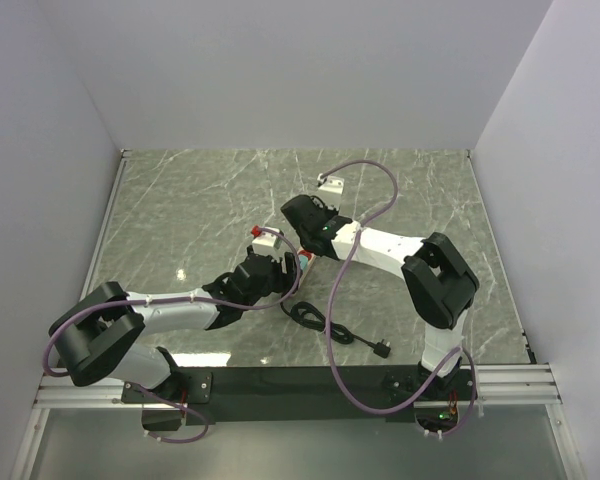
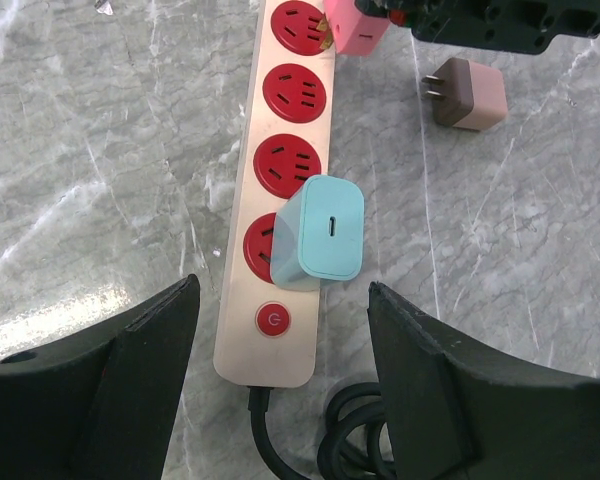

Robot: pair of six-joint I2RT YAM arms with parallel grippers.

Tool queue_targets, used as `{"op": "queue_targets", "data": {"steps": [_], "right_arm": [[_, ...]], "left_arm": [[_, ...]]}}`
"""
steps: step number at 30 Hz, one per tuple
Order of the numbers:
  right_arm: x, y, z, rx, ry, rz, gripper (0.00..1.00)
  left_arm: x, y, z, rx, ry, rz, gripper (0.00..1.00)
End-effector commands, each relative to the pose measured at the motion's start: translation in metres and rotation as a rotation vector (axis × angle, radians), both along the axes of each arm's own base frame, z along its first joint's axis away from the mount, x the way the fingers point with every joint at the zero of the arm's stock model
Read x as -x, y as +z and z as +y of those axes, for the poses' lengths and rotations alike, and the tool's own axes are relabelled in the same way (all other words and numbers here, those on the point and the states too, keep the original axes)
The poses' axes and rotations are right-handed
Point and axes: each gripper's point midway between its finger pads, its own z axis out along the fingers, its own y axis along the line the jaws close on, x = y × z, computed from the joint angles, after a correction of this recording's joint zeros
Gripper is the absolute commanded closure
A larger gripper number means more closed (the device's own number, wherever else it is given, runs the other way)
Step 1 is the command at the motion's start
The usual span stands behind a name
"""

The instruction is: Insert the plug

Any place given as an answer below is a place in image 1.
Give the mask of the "beige power strip red sockets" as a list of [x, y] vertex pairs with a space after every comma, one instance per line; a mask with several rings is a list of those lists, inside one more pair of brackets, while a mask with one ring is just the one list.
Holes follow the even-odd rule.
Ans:
[[301, 276], [300, 276], [300, 280], [298, 282], [297, 285], [297, 290], [299, 290], [303, 284], [303, 282], [306, 280], [308, 273], [310, 272], [316, 256], [313, 253], [310, 253], [307, 250], [300, 250], [298, 252], [298, 258], [300, 261], [300, 272], [301, 272]]

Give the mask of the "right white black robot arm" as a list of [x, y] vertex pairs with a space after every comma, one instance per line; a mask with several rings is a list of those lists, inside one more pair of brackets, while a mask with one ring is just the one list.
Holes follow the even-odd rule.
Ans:
[[454, 377], [439, 363], [462, 346], [464, 321], [479, 289], [477, 276], [451, 240], [438, 232], [420, 238], [363, 227], [308, 195], [287, 201], [281, 212], [308, 252], [337, 261], [350, 258], [403, 278], [425, 322], [420, 390], [432, 399], [444, 397]]

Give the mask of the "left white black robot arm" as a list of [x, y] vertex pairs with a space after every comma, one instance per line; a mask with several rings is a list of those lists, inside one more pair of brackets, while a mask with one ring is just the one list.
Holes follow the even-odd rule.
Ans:
[[164, 348], [140, 339], [176, 330], [217, 330], [244, 312], [262, 309], [261, 299], [287, 298], [302, 275], [299, 257], [287, 252], [276, 260], [250, 251], [233, 271], [191, 292], [138, 294], [119, 283], [102, 284], [49, 328], [49, 350], [64, 365], [61, 375], [78, 387], [104, 378], [139, 384], [156, 401], [173, 399], [180, 388], [177, 364]]

